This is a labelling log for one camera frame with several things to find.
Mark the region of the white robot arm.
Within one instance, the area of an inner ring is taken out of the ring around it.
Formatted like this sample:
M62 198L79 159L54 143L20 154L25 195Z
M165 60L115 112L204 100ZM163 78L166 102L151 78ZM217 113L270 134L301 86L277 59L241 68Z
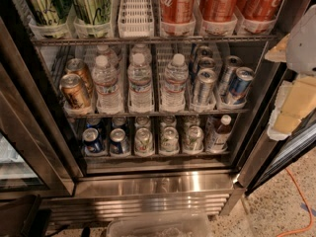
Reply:
M297 73L293 82L284 81L278 88L268 124L270 139L285 140L316 108L316 5L265 54L265 59L284 62Z

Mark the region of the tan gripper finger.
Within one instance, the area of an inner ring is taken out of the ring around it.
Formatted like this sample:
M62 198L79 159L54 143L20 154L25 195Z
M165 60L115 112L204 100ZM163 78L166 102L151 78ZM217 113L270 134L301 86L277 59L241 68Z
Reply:
M286 62L286 48L289 40L289 35L283 37L277 45L275 45L272 49L270 49L265 54L265 60L271 62Z
M274 141L285 140L315 108L315 77L298 76L293 82L283 81L276 93L268 137Z

